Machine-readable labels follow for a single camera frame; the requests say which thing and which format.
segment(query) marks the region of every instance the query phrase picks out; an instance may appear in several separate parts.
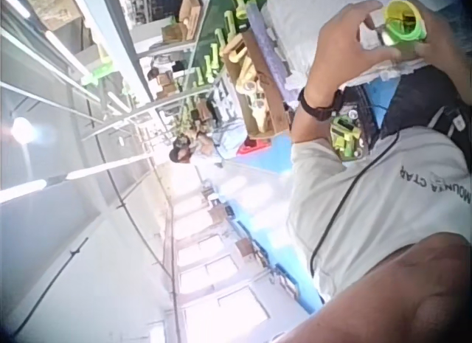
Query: black wristwatch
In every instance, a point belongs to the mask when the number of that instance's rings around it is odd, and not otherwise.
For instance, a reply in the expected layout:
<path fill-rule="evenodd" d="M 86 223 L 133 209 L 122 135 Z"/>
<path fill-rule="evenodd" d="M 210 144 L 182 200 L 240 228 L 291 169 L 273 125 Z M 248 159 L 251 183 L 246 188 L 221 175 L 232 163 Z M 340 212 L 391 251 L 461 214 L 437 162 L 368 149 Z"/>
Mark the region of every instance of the black wristwatch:
<path fill-rule="evenodd" d="M 312 117 L 315 117 L 318 121 L 324 122 L 325 120 L 330 119 L 336 112 L 339 112 L 344 103 L 344 94 L 341 90 L 336 91 L 333 98 L 333 103 L 329 107 L 316 107 L 308 105 L 305 99 L 305 89 L 301 90 L 300 95 L 298 96 L 298 101 L 305 112 L 307 112 Z"/>

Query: white t-shirt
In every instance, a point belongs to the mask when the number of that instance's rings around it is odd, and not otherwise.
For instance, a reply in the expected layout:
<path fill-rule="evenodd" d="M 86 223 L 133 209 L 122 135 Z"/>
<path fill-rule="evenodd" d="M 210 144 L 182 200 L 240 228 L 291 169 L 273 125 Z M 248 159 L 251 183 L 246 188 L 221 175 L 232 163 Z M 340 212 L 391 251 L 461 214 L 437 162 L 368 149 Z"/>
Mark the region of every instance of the white t-shirt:
<path fill-rule="evenodd" d="M 325 140 L 292 146 L 294 189 L 288 228 L 309 261 L 354 178 L 395 139 L 345 167 Z M 451 140 L 427 128 L 400 133 L 397 144 L 359 180 L 314 260 L 313 278 L 328 300 L 389 254 L 438 232 L 471 241 L 471 175 Z"/>

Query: black fabric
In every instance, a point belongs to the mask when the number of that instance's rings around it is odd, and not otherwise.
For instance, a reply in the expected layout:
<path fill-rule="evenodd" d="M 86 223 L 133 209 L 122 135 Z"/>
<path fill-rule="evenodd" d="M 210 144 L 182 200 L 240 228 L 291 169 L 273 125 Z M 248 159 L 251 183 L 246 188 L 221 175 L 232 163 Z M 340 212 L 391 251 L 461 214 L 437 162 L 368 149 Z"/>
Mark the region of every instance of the black fabric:
<path fill-rule="evenodd" d="M 454 131 L 451 140 L 464 153 L 469 172 L 471 155 L 471 107 L 460 102 L 448 75 L 433 66 L 425 66 L 412 74 L 403 75 L 383 119 L 380 138 L 396 134 L 414 126 L 426 127 L 441 107 L 457 108 L 468 124 L 462 131 Z M 452 120 L 443 114 L 434 130 L 447 135 Z"/>

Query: blue surface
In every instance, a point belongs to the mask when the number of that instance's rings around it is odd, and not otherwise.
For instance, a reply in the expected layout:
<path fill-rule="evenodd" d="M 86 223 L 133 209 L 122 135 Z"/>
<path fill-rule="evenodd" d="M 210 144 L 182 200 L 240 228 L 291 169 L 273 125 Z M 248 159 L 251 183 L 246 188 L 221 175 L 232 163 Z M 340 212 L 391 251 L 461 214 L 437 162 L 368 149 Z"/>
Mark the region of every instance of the blue surface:
<path fill-rule="evenodd" d="M 373 105 L 379 105 L 380 107 L 388 108 L 390 106 L 390 100 L 392 99 L 395 90 L 397 89 L 400 78 L 390 79 L 388 81 L 382 81 L 380 78 L 373 80 L 371 83 L 364 84 L 366 93 L 369 95 L 370 102 Z M 372 107 L 377 125 L 382 126 L 386 111 L 382 108 Z"/>
<path fill-rule="evenodd" d="M 313 286 L 308 270 L 300 263 L 295 250 L 291 246 L 275 249 L 271 245 L 268 234 L 270 229 L 254 230 L 250 216 L 236 201 L 228 201 L 235 212 L 237 221 L 240 221 L 251 233 L 251 236 L 268 252 L 272 266 L 279 263 L 296 280 L 299 286 L 299 304 L 309 313 L 315 313 L 322 307 L 318 291 Z"/>
<path fill-rule="evenodd" d="M 232 159 L 232 162 L 260 168 L 275 173 L 282 173 L 292 168 L 290 160 L 291 141 L 282 134 L 272 139 L 272 147 Z"/>

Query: seated worker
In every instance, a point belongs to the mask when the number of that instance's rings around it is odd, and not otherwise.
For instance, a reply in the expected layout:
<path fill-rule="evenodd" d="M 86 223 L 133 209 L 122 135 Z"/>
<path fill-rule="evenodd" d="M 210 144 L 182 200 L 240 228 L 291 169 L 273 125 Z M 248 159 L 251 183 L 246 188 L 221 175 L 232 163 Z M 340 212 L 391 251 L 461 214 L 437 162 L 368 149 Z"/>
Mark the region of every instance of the seated worker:
<path fill-rule="evenodd" d="M 363 22 L 373 28 L 379 1 L 347 5 L 319 33 L 291 131 L 288 231 L 332 302 L 281 342 L 438 342 L 450 320 L 470 310 L 471 62 L 449 25 L 412 2 L 428 33 L 414 49 L 432 65 L 424 69 L 433 85 L 399 86 L 383 139 L 349 167 L 330 140 L 337 90 L 401 53 L 365 50 L 358 41 Z M 438 100 L 426 98 L 422 108 L 416 96 L 424 91 Z"/>
<path fill-rule="evenodd" d="M 236 119 L 210 138 L 206 134 L 188 131 L 187 136 L 192 140 L 188 145 L 174 145 L 169 153 L 170 161 L 182 164 L 217 164 L 223 160 L 236 157 L 240 146 L 248 139 L 246 126 L 242 119 Z"/>

